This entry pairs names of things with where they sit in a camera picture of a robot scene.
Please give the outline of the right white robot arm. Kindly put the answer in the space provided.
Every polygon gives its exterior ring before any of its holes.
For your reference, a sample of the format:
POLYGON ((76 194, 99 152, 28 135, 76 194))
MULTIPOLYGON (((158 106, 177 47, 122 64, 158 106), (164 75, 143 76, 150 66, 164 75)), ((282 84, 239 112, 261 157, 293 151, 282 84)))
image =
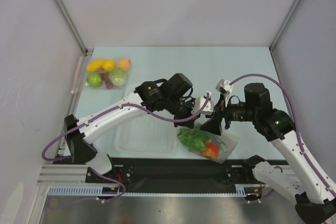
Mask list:
POLYGON ((258 155, 243 162, 242 176, 269 185, 294 206, 305 223, 323 223, 335 215, 335 182, 317 163, 300 137, 290 116, 273 107, 270 93, 262 83, 245 85, 245 101, 232 104, 233 85, 220 80, 220 98, 212 104, 208 121, 201 130, 221 135, 232 122, 251 122, 285 158, 298 180, 287 177, 258 155))

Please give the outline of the fake green onion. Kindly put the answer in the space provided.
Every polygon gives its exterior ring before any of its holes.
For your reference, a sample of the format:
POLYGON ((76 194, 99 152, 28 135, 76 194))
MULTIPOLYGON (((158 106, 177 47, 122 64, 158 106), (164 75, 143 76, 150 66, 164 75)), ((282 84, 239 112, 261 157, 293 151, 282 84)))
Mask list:
POLYGON ((225 142, 223 142, 217 135, 211 135, 210 136, 211 141, 217 145, 221 150, 223 149, 223 147, 227 147, 227 145, 225 144, 225 142))

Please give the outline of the clear zip top bag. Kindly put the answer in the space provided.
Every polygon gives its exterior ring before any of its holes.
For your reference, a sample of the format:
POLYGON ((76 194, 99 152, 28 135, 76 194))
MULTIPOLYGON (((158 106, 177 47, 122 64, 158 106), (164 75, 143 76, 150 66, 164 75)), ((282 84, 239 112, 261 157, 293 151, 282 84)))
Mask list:
POLYGON ((222 164, 237 146, 240 136, 230 133, 216 135, 201 130, 200 124, 193 129, 180 127, 177 139, 191 153, 222 164))

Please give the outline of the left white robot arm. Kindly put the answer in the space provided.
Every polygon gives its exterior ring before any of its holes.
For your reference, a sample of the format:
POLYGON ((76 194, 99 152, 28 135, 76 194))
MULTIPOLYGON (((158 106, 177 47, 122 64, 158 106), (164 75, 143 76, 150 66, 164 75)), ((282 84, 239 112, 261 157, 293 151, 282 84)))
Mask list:
POLYGON ((191 81, 182 73, 170 79, 145 81, 128 96, 105 110, 76 118, 65 117, 65 139, 73 164, 87 165, 104 182, 115 178, 115 168, 107 153, 94 146, 95 141, 110 129, 145 115, 151 115, 176 126, 192 128, 194 121, 203 113, 211 94, 204 95, 201 107, 195 111, 196 99, 191 81))

